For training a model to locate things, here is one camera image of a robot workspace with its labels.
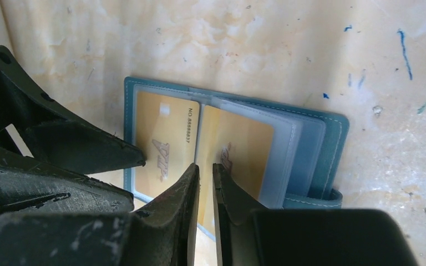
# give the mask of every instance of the yellow card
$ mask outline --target yellow card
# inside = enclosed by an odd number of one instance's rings
[[[204,108],[202,117],[197,153],[200,168],[198,223],[214,235],[213,163],[222,163],[234,181],[258,199],[273,127],[211,106]]]
[[[156,197],[194,162],[200,105],[195,101],[139,91],[136,145],[146,165],[135,169],[135,189]]]

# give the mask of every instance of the black plastic claw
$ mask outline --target black plastic claw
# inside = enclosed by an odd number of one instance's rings
[[[133,194],[0,147],[0,214],[130,212]]]
[[[218,265],[417,265],[389,215],[267,209],[213,165]]]
[[[193,265],[198,196],[192,164],[136,212],[4,214],[0,265]]]
[[[5,128],[13,124],[42,162],[90,174],[145,165],[141,150],[61,106],[0,46],[0,146],[20,153]]]

